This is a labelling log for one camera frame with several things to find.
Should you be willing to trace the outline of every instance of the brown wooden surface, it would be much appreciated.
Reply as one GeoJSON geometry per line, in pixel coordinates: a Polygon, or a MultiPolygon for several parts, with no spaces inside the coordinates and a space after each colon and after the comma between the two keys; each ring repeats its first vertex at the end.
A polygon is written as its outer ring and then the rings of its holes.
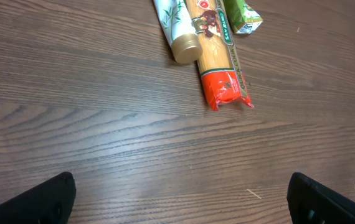
{"type": "Polygon", "coordinates": [[[355,1],[249,4],[256,108],[216,113],[152,1],[0,0],[0,203],[62,171],[70,223],[289,223],[295,171],[355,201],[355,1]]]}

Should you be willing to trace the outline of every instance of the gold cap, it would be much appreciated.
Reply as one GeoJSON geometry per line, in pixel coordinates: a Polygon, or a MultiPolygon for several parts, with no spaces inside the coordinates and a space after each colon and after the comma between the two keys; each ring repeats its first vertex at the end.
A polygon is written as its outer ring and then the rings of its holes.
{"type": "Polygon", "coordinates": [[[190,63],[202,55],[197,34],[184,34],[172,42],[172,53],[178,63],[190,63]]]}

